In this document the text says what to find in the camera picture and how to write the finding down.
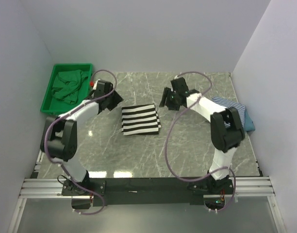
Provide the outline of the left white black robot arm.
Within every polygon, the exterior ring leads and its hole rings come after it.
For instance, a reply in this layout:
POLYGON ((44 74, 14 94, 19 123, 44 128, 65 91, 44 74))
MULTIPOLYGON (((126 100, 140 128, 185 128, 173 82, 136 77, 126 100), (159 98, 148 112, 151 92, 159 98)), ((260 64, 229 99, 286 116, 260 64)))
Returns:
POLYGON ((49 161, 61 166, 73 189, 79 195, 90 190, 90 177, 75 153, 78 147, 78 127, 93 116, 113 110, 123 101, 109 81, 97 80, 92 91, 80 105, 59 116, 46 118, 40 149, 49 161))

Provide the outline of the blue white striped tank top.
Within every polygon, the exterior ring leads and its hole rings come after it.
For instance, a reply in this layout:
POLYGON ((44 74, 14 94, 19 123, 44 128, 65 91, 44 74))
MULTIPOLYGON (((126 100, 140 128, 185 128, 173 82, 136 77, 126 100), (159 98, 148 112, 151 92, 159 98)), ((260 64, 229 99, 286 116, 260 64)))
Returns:
POLYGON ((244 127, 245 125, 245 111, 246 111, 246 107, 240 103, 236 103, 234 101, 231 100, 227 100, 221 97, 212 97, 212 101, 216 104, 219 104, 223 107, 226 108, 235 108, 238 111, 240 120, 241 120, 241 125, 242 127, 244 127))

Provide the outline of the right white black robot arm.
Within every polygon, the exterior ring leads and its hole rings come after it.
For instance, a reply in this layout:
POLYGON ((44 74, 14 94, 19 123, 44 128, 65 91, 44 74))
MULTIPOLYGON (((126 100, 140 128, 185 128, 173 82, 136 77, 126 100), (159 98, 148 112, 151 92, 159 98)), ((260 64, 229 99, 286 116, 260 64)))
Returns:
POLYGON ((223 107, 200 92, 190 90, 183 77, 173 79, 171 88, 163 90, 160 107, 178 111, 181 106, 200 114, 210 123, 211 142, 214 146, 212 165, 205 176, 205 189, 216 194, 232 185, 229 180, 229 168, 232 158, 245 138, 240 116, 236 108, 223 107))

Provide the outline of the black white striped tank top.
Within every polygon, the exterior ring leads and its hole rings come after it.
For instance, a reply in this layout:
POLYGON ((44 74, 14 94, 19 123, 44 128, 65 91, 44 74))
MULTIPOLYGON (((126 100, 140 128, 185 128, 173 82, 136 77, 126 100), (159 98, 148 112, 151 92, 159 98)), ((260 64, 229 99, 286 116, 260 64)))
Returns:
POLYGON ((161 129, 155 104, 122 107, 122 133, 130 135, 157 135, 161 129))

